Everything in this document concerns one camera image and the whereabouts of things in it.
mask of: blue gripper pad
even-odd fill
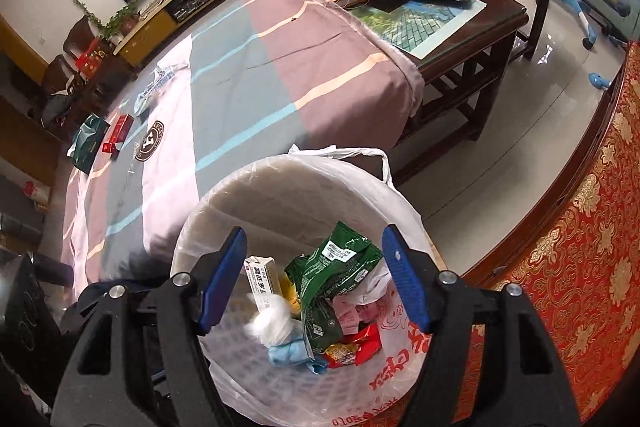
[[[243,229],[231,231],[220,249],[220,255],[222,258],[202,293],[202,315],[198,325],[205,333],[220,324],[226,303],[242,269],[246,258],[246,234]]]
[[[409,260],[409,248],[395,225],[389,225],[382,233],[382,253],[391,272],[406,314],[420,331],[428,332],[430,325],[427,295]]]

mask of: potted plant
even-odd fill
[[[121,33],[124,37],[134,28],[138,21],[140,20],[140,16],[136,12],[136,7],[132,4],[127,4],[125,7],[121,8],[116,12],[116,15],[109,19],[104,30],[102,31],[102,36],[105,39],[109,39],[113,36],[116,36],[118,33]]]

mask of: red brocade fabric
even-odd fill
[[[517,282],[527,291],[564,362],[583,422],[607,399],[640,345],[637,43],[629,46],[622,82],[602,145],[574,197],[495,285]],[[483,335],[483,327],[474,327],[456,421],[473,409]],[[405,396],[363,425],[396,427],[407,403]]]

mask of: striped blanket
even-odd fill
[[[238,0],[208,14],[140,74],[110,123],[133,114],[156,66],[180,67],[122,151],[69,179],[62,260],[76,299],[98,280],[167,275],[193,207],[248,163],[293,143],[390,149],[424,87],[404,55],[325,0]],[[156,122],[161,139],[139,161]]]

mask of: plastic bag handle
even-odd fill
[[[389,188],[400,194],[394,187],[391,180],[391,169],[389,167],[389,158],[386,157],[386,153],[382,149],[372,149],[369,147],[346,147],[344,149],[338,149],[335,145],[330,145],[324,149],[302,151],[300,148],[293,144],[289,149],[289,154],[294,156],[322,156],[324,158],[332,158],[334,160],[344,160],[345,158],[351,158],[353,156],[380,156],[382,158],[382,181]]]

